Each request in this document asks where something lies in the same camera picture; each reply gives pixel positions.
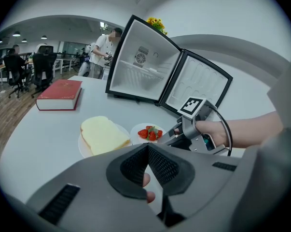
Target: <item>ceiling light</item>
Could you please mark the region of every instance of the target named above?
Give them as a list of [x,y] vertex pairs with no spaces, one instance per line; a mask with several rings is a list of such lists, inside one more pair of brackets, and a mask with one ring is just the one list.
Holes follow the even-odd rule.
[[14,34],[12,35],[14,37],[18,37],[18,36],[21,36],[20,32],[19,31],[15,31]]

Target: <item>mini fridge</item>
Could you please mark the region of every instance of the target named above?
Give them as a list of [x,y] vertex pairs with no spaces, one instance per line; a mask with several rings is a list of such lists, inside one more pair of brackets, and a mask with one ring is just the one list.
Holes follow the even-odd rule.
[[154,102],[177,113],[189,96],[205,97],[219,107],[232,79],[132,15],[113,56],[106,93]]

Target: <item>red book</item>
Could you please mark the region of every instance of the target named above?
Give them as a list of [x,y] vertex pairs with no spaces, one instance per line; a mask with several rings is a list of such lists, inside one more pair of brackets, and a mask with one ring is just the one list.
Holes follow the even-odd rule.
[[75,110],[81,93],[81,82],[57,80],[37,99],[39,110]]

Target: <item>white plate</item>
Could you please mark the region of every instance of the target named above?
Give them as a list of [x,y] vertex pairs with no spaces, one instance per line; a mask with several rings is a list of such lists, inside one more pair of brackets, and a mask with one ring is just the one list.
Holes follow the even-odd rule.
[[[122,127],[118,124],[115,124],[115,125],[118,127],[118,129],[120,129],[123,133],[125,133],[129,137],[129,133],[124,127]],[[130,139],[130,142],[126,146],[131,146],[131,145],[132,145],[132,143],[131,143],[131,139]],[[78,146],[79,146],[79,151],[84,158],[93,156],[91,149],[84,142],[83,137],[81,136],[81,133],[80,133],[80,136],[78,139]]]
[[141,138],[139,135],[138,135],[138,132],[142,129],[146,129],[146,126],[155,126],[156,129],[158,130],[162,130],[163,131],[163,135],[165,134],[165,130],[163,128],[161,128],[160,126],[157,126],[155,124],[151,124],[151,123],[142,123],[142,124],[138,124],[136,125],[133,129],[131,129],[131,132],[130,132],[130,140],[132,141],[132,144],[133,145],[137,145],[137,144],[142,144],[142,143],[156,143],[156,141],[149,141],[149,140],[146,140],[144,138]]

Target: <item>white t-shirt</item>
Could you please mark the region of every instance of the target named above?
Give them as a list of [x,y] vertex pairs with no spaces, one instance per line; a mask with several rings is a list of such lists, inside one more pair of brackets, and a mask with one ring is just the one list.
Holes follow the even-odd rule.
[[[115,50],[117,47],[117,44],[114,44],[111,41],[109,41],[108,35],[101,35],[97,39],[95,45],[97,45],[99,47],[100,52],[102,52],[102,53],[111,52],[112,56],[114,56],[114,53],[115,53]],[[99,55],[92,53],[90,62],[104,67],[106,61],[105,61],[103,56],[99,56]]]

